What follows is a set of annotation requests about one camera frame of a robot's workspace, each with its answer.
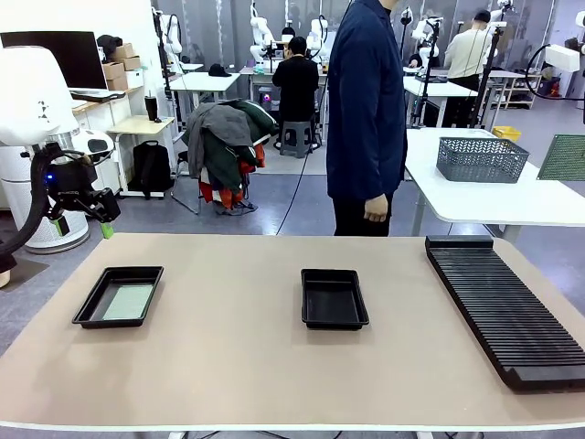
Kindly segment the person's right hand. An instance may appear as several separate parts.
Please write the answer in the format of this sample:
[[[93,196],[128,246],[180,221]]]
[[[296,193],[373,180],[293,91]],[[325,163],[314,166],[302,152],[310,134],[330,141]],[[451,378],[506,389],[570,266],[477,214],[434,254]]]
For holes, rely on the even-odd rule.
[[[364,219],[374,223],[386,222],[391,218],[393,195],[380,195],[365,202]]]

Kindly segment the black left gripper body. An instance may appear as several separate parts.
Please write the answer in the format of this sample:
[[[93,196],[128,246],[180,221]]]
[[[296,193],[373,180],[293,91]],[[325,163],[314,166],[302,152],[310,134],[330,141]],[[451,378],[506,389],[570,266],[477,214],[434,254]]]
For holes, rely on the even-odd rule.
[[[61,216],[63,211],[79,211],[90,216],[102,216],[103,206],[92,183],[97,174],[93,166],[81,159],[51,164],[46,175],[47,194],[54,204],[48,216]]]

